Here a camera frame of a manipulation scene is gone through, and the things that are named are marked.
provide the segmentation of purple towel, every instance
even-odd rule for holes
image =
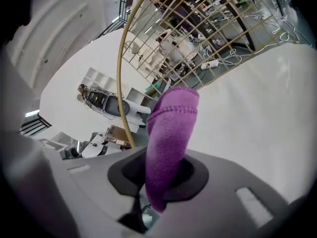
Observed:
[[[166,91],[148,118],[146,192],[152,207],[163,212],[164,193],[177,175],[197,117],[199,94],[190,88]]]

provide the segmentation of green object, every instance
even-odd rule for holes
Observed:
[[[250,1],[249,0],[241,0],[239,2],[240,5],[244,5],[244,4],[247,4],[247,5],[250,5]]]
[[[160,84],[161,84],[161,82],[158,82],[158,83],[156,83],[154,86],[155,86],[155,88],[159,88],[159,86],[160,86]],[[147,89],[145,89],[146,91],[149,91],[150,89],[152,89],[153,88],[153,86],[152,85],[150,85]]]
[[[172,25],[172,27],[176,27],[177,26],[177,21],[176,19],[171,16],[169,19],[168,19],[169,23]]]

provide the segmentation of person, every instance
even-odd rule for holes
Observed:
[[[156,8],[158,8],[162,13],[164,13],[165,10],[171,5],[171,3],[174,0],[150,0],[150,1],[154,3]],[[170,15],[173,18],[175,18],[177,24],[179,24],[188,15],[188,12],[185,10],[184,7],[187,7],[187,4],[185,2],[182,2],[178,7],[174,9],[177,13],[172,12]],[[193,27],[188,21],[189,21],[189,18],[184,20],[184,22],[181,23],[181,26],[188,33],[190,33],[193,30]],[[196,30],[191,32],[191,34],[189,35],[189,38],[191,42],[193,41],[200,42],[205,40],[205,37],[202,34],[199,34]]]
[[[190,67],[195,67],[195,63],[193,63],[191,60],[187,60],[183,53],[181,53],[181,51],[178,49],[177,43],[172,38],[171,32],[171,29],[167,29],[156,38],[156,40],[159,42],[158,50],[162,56],[168,60],[169,66],[175,67],[179,64],[179,66],[175,68],[175,71],[180,71],[181,73],[181,71],[184,70],[183,74],[186,74]]]

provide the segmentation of gray panel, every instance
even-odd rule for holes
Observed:
[[[108,180],[107,172],[115,162],[128,157],[143,148],[137,147],[133,151],[122,151],[115,154],[96,156],[88,159],[74,159],[64,161],[65,167],[72,170],[72,178],[82,191],[101,210],[113,219],[119,219],[130,212],[134,198],[120,195]],[[82,172],[75,172],[75,167],[86,165]]]
[[[0,55],[2,129],[20,131],[25,114],[30,111],[34,101],[32,89],[12,66],[6,54]]]
[[[248,187],[262,204],[277,215],[286,201],[269,185],[234,162],[187,150],[209,170],[206,187],[192,200],[168,203],[149,231],[154,237],[246,237],[257,227],[235,191]]]
[[[5,145],[0,149],[10,186],[35,220],[53,236],[140,237],[110,218],[83,193],[65,168],[65,163],[71,161],[63,161],[57,151],[13,133],[5,135]],[[93,179],[89,182],[98,186]]]

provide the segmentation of metal grid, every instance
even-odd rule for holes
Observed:
[[[96,39],[98,39],[98,38],[100,38],[101,36],[104,36],[104,35],[106,35],[106,34],[108,34],[108,33],[111,33],[111,32],[113,32],[113,31],[115,31],[115,30],[118,30],[118,29],[120,29],[120,28],[123,28],[123,27],[124,27],[124,24],[126,24],[126,22],[124,22],[124,21],[118,19],[117,21],[115,21],[115,22],[113,22],[112,24],[110,24],[109,27],[107,27],[100,35],[98,35],[98,37],[97,37]]]
[[[130,63],[131,66],[133,66],[133,68],[139,72],[140,76],[144,77],[148,81],[149,86],[151,85],[152,87],[150,92],[153,93],[153,91],[156,91],[158,95],[161,95],[162,90],[159,90],[159,87],[157,86],[163,82],[165,84],[168,84],[168,78],[166,78],[167,72],[169,74],[174,74],[177,77],[177,79],[172,83],[171,87],[179,84],[190,87],[188,82],[186,82],[186,79],[194,77],[197,79],[198,82],[196,88],[198,90],[210,84],[211,82],[218,79],[220,76],[227,73],[228,71],[234,69],[246,60],[252,58],[259,52],[265,51],[267,48],[273,45],[277,45],[284,41],[292,41],[295,43],[297,42],[296,39],[290,38],[289,36],[287,40],[281,41],[279,39],[279,37],[283,33],[288,32],[280,27],[279,21],[274,18],[273,14],[262,0],[249,0],[249,4],[243,6],[240,9],[238,9],[236,6],[237,0],[219,0],[220,5],[218,6],[215,6],[215,0],[198,0],[197,3],[195,2],[197,0],[173,0],[172,3],[170,3],[171,0],[164,0],[164,2],[159,2],[156,4],[154,4],[154,0],[151,0],[151,2],[147,6],[141,6],[143,4],[143,1],[144,0],[139,0],[136,8],[131,12],[131,16],[128,19],[127,25],[125,26],[123,37],[121,40],[117,68],[118,96],[121,96],[120,91],[122,60],[126,60],[128,63]],[[150,18],[144,24],[144,27],[137,30],[136,25],[138,24],[139,20],[144,17],[144,13],[151,5],[156,6],[157,9],[153,11]],[[213,8],[214,10],[211,13],[206,13],[202,10],[203,6],[205,8],[207,6],[210,6],[210,8]],[[186,10],[186,16],[180,13],[180,10],[178,9],[180,7],[183,7],[183,9]],[[257,16],[255,12],[258,12],[258,8],[261,8],[261,10],[265,10],[265,15],[262,15],[261,17]],[[151,20],[155,19],[155,16],[158,13],[162,13],[161,19],[156,21],[156,23],[148,29],[148,24],[151,22]],[[178,17],[178,19],[181,19],[177,21],[176,26],[173,26],[168,21],[171,16],[175,16]],[[220,24],[219,21],[215,20],[216,16],[218,18],[219,16],[222,17]],[[253,17],[255,19],[253,24],[245,23],[244,20],[247,17]],[[181,33],[180,27],[183,25],[184,22],[191,27],[191,30]],[[272,24],[277,29],[270,33],[269,30],[267,30],[267,27],[268,25]],[[204,27],[206,25],[209,27],[209,30],[211,29],[211,32],[208,33],[208,31]],[[224,30],[228,27],[230,27],[232,31],[236,31],[236,36],[232,39],[226,38],[226,35],[224,34]],[[183,58],[179,60],[174,66],[169,65],[167,58],[172,52],[174,52],[174,50],[182,53],[177,45],[174,45],[170,52],[163,56],[161,61],[157,63],[158,66],[152,67],[147,62],[147,60],[153,54],[159,51],[160,44],[153,45],[151,43],[151,40],[157,38],[158,30],[162,31],[162,29],[164,30],[166,28],[171,29],[171,35],[178,36],[177,43],[181,43],[182,41],[188,42],[188,38],[195,31],[203,36],[205,39],[200,42],[196,42],[195,48],[189,54],[183,55]],[[255,34],[257,31],[259,31],[259,29],[257,30],[257,28],[260,28],[260,31],[262,32],[266,32],[267,38],[265,41],[261,41]],[[129,34],[133,33],[134,39],[132,41],[126,42],[125,40],[128,32]],[[132,54],[131,45],[136,39],[138,39],[139,42],[140,40],[142,40],[142,45],[139,47],[138,51]],[[222,44],[219,47],[214,44],[215,39],[221,40]],[[200,50],[207,46],[210,47],[212,54],[208,57],[205,57],[200,53]],[[243,49],[244,54],[237,54],[237,49],[235,48],[235,46]],[[143,57],[141,57],[140,52],[144,48],[147,49],[147,52]],[[199,58],[199,62],[195,63],[194,67],[187,66],[186,64],[190,60],[189,57],[195,53],[197,53],[196,57]],[[229,58],[236,59],[236,61],[232,62],[232,60],[229,60]],[[132,63],[132,61],[135,59],[139,60],[138,66],[135,66],[135,63]],[[212,79],[207,82],[202,81],[202,78],[199,77],[198,70],[202,71],[202,64],[215,59],[217,59],[219,63],[223,67],[225,67],[225,72],[217,74],[214,71],[216,68],[207,68],[207,70],[212,75]],[[188,72],[185,75],[179,75],[179,73],[177,72],[177,68],[182,63],[187,66]],[[140,70],[144,66],[147,68],[147,70],[145,72],[141,72]],[[121,98],[119,98],[119,107],[121,110],[120,103],[122,103],[122,99],[120,99]],[[123,112],[121,112],[121,116],[131,145],[134,146],[134,141]]]

